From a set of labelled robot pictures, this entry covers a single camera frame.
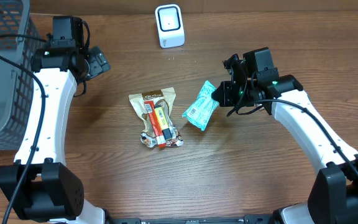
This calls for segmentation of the teal wet wipes packet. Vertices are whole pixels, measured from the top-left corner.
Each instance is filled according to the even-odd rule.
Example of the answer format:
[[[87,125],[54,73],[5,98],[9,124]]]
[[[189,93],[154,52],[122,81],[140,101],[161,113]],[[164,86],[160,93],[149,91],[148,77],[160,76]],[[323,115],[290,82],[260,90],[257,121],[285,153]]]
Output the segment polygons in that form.
[[[204,131],[219,103],[212,99],[211,95],[216,87],[209,81],[203,84],[196,101],[182,114],[191,124]]]

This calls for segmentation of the red snack stick packet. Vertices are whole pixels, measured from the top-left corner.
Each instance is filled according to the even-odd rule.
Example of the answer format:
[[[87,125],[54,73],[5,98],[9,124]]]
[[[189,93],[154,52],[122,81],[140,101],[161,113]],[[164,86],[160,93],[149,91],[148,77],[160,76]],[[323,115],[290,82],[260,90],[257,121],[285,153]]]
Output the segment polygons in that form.
[[[158,144],[159,148],[164,148],[166,146],[166,140],[163,136],[162,130],[161,130],[158,120],[157,120],[157,115],[155,114],[155,111],[154,111],[154,102],[153,101],[145,101],[144,105],[145,105],[145,109],[149,115],[150,122],[152,124],[152,128],[154,130],[155,137],[157,140],[157,144]]]

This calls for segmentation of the beige brown snack bag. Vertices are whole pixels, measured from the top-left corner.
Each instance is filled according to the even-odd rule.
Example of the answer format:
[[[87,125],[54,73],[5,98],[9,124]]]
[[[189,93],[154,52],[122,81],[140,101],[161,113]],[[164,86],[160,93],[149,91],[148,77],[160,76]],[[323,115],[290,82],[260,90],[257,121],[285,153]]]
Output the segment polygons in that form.
[[[174,88],[129,95],[129,101],[137,116],[144,123],[140,140],[149,148],[181,147],[184,140],[170,119],[175,101]]]

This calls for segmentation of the yellow glue stick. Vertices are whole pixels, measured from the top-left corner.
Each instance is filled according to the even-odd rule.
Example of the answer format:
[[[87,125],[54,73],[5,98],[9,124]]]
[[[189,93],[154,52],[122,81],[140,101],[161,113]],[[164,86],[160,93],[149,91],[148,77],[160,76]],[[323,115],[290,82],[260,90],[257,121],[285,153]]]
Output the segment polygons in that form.
[[[165,117],[165,113],[163,112],[163,108],[161,106],[156,106],[154,108],[155,114],[158,119],[158,123],[160,126],[160,129],[162,131],[162,134],[166,140],[171,140],[172,134],[169,129],[168,121]]]

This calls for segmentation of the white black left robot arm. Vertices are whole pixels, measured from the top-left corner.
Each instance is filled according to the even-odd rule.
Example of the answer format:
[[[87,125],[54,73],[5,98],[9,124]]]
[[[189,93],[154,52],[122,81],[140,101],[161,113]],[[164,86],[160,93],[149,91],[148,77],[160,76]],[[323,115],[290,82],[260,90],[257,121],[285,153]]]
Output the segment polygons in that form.
[[[55,16],[43,43],[26,70],[34,92],[23,141],[13,164],[0,167],[7,211],[39,223],[111,223],[107,210],[85,199],[83,183],[67,168],[64,150],[78,85],[110,65],[98,47],[90,47],[89,27],[79,17]]]

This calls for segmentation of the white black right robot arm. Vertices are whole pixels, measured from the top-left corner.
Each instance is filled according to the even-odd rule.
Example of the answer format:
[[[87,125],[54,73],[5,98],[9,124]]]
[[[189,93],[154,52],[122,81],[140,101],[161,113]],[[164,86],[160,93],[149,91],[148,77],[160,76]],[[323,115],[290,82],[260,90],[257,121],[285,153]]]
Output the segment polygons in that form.
[[[223,65],[231,80],[220,84],[213,100],[231,113],[263,108],[289,131],[316,172],[306,202],[270,215],[245,215],[245,223],[358,223],[358,151],[325,122],[303,85],[279,74],[266,47],[234,54]]]

